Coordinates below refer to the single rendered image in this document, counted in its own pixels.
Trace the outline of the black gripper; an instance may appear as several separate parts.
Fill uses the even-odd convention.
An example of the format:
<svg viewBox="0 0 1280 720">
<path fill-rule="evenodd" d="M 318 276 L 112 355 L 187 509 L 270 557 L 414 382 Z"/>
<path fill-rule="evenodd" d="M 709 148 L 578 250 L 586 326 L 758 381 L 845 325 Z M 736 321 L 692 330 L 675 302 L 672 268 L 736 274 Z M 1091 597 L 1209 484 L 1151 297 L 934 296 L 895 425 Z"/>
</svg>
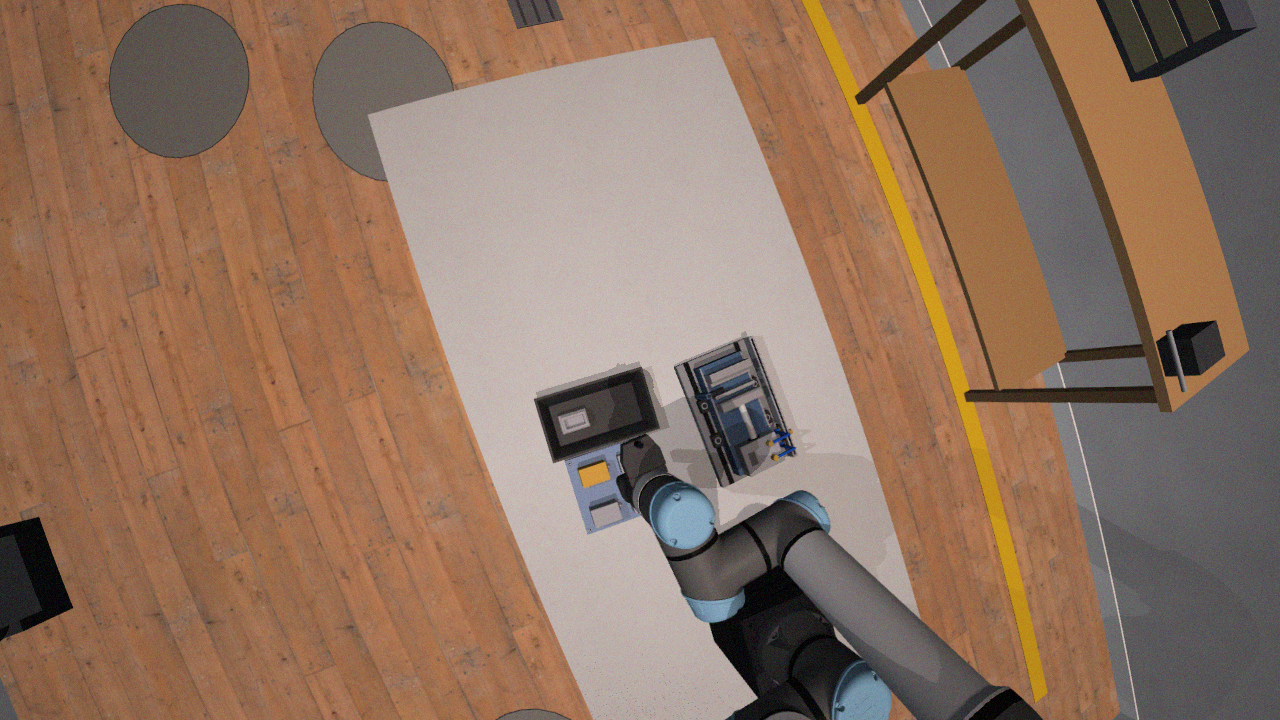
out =
<svg viewBox="0 0 1280 720">
<path fill-rule="evenodd" d="M 660 447 L 646 434 L 620 445 L 620 462 L 625 470 L 616 478 L 620 493 L 643 516 L 639 510 L 643 487 L 654 477 L 675 475 L 668 473 Z"/>
</svg>

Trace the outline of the orange rectangular block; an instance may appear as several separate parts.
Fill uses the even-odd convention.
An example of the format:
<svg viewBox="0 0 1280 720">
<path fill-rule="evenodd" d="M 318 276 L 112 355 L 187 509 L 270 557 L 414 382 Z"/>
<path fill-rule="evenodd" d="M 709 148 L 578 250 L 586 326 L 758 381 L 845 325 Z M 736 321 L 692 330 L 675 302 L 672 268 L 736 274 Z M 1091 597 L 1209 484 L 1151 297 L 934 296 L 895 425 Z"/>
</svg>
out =
<svg viewBox="0 0 1280 720">
<path fill-rule="evenodd" d="M 582 483 L 582 488 L 586 488 L 589 486 L 595 486 L 598 483 L 602 483 L 604 480 L 609 480 L 611 479 L 611 475 L 609 475 L 609 471 L 607 469 L 607 465 L 605 465 L 604 460 L 588 464 L 588 465 L 585 465 L 582 468 L 577 468 L 577 470 L 579 470 L 580 480 Z"/>
</svg>

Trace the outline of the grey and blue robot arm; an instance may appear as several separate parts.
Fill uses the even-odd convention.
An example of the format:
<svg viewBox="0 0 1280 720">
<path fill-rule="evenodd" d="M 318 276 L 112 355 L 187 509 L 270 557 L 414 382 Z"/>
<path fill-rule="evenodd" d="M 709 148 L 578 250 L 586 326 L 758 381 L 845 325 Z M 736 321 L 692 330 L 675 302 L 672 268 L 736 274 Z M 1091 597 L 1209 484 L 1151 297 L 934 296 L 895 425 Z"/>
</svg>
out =
<svg viewBox="0 0 1280 720">
<path fill-rule="evenodd" d="M 777 498 L 719 536 L 710 500 L 676 477 L 649 480 L 639 510 L 703 623 L 732 618 L 745 603 L 742 585 L 780 566 L 861 656 L 815 610 L 785 609 L 756 651 L 780 685 L 724 720 L 888 720 L 891 691 L 916 720 L 1043 720 L 1009 685 L 991 685 L 828 536 L 814 495 Z"/>
</svg>

